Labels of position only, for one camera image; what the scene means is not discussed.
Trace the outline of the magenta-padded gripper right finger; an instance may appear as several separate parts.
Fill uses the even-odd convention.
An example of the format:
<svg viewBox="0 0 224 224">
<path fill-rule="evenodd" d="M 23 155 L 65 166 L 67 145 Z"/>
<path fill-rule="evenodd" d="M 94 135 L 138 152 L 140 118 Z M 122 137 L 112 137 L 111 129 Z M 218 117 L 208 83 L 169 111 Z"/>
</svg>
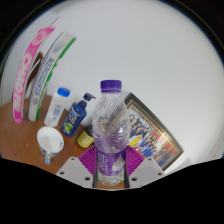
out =
<svg viewBox="0 0 224 224">
<path fill-rule="evenodd" d="M 126 150 L 124 174 L 125 188 L 139 188 L 152 183 L 165 174 L 152 157 L 145 158 L 130 146 Z"/>
</svg>

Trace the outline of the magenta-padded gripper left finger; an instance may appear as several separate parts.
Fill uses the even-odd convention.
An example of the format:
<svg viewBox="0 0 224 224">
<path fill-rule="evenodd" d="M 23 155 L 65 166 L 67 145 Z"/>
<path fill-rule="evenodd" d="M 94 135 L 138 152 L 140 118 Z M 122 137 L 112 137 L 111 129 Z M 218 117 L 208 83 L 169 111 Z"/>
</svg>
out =
<svg viewBox="0 0 224 224">
<path fill-rule="evenodd" d="M 70 157 L 56 173 L 57 176 L 84 188 L 96 188 L 98 183 L 96 149 L 86 149 L 78 157 Z"/>
</svg>

